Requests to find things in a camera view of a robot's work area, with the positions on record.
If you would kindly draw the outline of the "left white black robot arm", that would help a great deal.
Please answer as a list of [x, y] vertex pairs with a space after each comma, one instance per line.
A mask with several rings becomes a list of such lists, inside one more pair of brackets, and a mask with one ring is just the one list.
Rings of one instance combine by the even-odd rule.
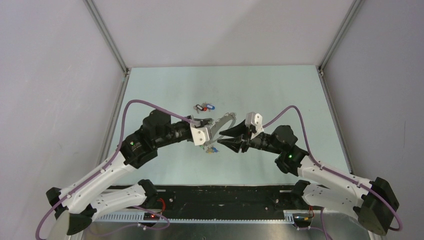
[[47, 199], [64, 236], [82, 232], [109, 213], [128, 207], [153, 208], [158, 192], [148, 179], [120, 191], [105, 193], [115, 181], [134, 172], [158, 156], [158, 149], [181, 141], [203, 145], [210, 139], [201, 120], [181, 117], [172, 123], [171, 114], [158, 109], [143, 119], [141, 127], [118, 144], [117, 150], [104, 162], [69, 187], [53, 187]]

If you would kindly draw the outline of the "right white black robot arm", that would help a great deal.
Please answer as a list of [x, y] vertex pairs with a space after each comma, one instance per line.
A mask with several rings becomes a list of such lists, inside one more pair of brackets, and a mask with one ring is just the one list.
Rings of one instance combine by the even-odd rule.
[[295, 208], [309, 205], [334, 210], [380, 236], [386, 236], [392, 229], [400, 204], [389, 182], [381, 177], [370, 180], [343, 174], [330, 165], [313, 161], [311, 153], [296, 145], [298, 138], [289, 125], [280, 125], [268, 134], [241, 122], [220, 135], [225, 138], [218, 143], [236, 153], [253, 148], [277, 154], [274, 162], [278, 169], [301, 178], [290, 195]]

